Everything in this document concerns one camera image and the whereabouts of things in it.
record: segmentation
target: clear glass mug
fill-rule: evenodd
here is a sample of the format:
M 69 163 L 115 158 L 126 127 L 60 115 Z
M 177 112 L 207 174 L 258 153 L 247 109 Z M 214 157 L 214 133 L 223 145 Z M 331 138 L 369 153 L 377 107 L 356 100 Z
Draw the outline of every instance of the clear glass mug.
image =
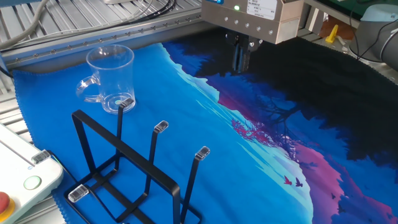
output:
M 123 112 L 136 105 L 134 87 L 132 85 L 132 61 L 134 53 L 122 45 L 108 45 L 91 50 L 86 61 L 93 72 L 77 84 L 76 94 L 85 102 L 101 103 L 104 110 L 117 114 L 119 105 L 131 98 L 133 103 L 125 107 Z M 85 89 L 92 84 L 98 85 L 98 95 L 86 95 Z

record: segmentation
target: white device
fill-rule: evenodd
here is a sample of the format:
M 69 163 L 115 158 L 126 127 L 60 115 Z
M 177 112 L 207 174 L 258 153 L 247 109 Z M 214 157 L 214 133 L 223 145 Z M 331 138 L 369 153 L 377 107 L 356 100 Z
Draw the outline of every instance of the white device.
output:
M 0 124 L 0 203 L 9 196 L 7 208 L 0 211 L 0 224 L 14 223 L 50 195 L 62 177 L 62 167 L 48 152 L 38 150 Z

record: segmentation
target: metal robot mount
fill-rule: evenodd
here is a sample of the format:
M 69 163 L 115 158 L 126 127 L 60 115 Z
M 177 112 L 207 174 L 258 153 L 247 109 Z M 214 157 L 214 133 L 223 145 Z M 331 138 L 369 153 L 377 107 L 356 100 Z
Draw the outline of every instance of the metal robot mount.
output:
M 303 0 L 204 0 L 201 8 L 204 21 L 229 29 L 233 69 L 240 73 L 262 41 L 278 44 L 296 37 Z

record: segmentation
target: clear plastic tip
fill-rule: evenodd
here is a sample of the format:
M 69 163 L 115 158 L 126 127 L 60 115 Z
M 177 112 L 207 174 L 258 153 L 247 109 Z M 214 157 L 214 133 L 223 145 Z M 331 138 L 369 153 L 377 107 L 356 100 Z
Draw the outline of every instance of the clear plastic tip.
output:
M 206 146 L 203 146 L 196 154 L 195 156 L 199 158 L 201 161 L 206 158 L 206 156 L 210 153 L 210 149 L 207 148 Z
M 159 124 L 157 124 L 157 126 L 155 126 L 155 131 L 157 131 L 158 133 L 162 133 L 164 130 L 166 130 L 166 128 L 168 128 L 168 126 L 169 122 L 161 121 Z
M 132 104 L 134 102 L 134 100 L 132 98 L 128 98 L 126 100 L 124 100 L 120 105 L 123 106 L 123 108 L 129 106 L 130 104 Z
M 51 157 L 50 153 L 44 149 L 43 151 L 39 152 L 38 154 L 32 157 L 32 162 L 33 164 L 37 165 L 43 162 L 44 160 L 48 159 L 49 157 Z
M 88 193 L 89 193 L 88 189 L 83 184 L 80 184 L 75 190 L 72 190 L 68 194 L 68 198 L 71 202 L 76 203 L 84 196 L 88 195 Z

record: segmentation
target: white label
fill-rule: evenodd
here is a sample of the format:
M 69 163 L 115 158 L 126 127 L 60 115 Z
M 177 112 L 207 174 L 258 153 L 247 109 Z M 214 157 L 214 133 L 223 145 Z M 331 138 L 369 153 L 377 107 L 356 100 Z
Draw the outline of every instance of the white label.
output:
M 250 15 L 274 20 L 277 0 L 248 0 L 248 10 Z

